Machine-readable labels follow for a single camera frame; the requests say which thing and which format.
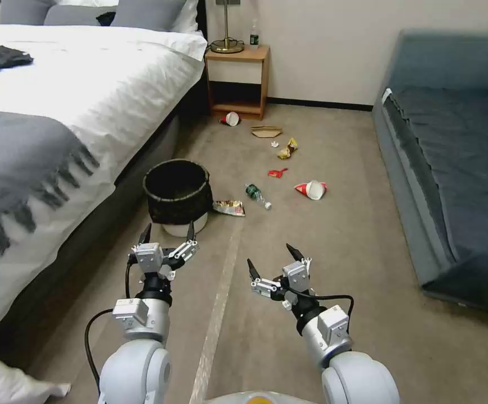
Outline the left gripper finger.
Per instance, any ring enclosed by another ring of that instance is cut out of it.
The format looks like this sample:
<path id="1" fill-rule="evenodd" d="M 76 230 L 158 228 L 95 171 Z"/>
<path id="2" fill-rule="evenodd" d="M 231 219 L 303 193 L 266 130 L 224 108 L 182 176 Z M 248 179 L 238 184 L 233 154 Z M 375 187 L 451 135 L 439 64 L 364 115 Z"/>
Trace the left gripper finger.
<path id="1" fill-rule="evenodd" d="M 142 245 L 150 243 L 151 230 L 152 230 L 152 223 L 148 223 L 144 231 L 140 234 L 137 244 L 132 247 L 132 251 L 134 253 L 136 253 L 138 251 L 138 248 L 140 248 Z"/>
<path id="2" fill-rule="evenodd" d="M 179 269 L 195 254 L 198 248 L 196 241 L 194 222 L 191 221 L 186 234 L 186 241 L 167 255 L 167 265 L 171 269 Z"/>

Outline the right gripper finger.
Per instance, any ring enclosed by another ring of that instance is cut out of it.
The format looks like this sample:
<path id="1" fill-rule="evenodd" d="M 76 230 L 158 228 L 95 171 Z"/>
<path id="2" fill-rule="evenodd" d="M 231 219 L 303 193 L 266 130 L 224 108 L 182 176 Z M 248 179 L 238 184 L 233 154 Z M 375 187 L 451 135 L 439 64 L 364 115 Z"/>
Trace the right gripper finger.
<path id="1" fill-rule="evenodd" d="M 280 278 L 274 280 L 262 278 L 250 259 L 247 259 L 247 265 L 249 276 L 251 278 L 250 285 L 253 292 L 270 300 L 285 299 L 285 289 L 280 282 Z"/>
<path id="2" fill-rule="evenodd" d="M 290 270 L 302 268 L 309 270 L 312 261 L 311 257 L 305 257 L 298 249 L 288 243 L 286 244 L 286 248 L 294 259 L 294 262 L 289 265 Z"/>

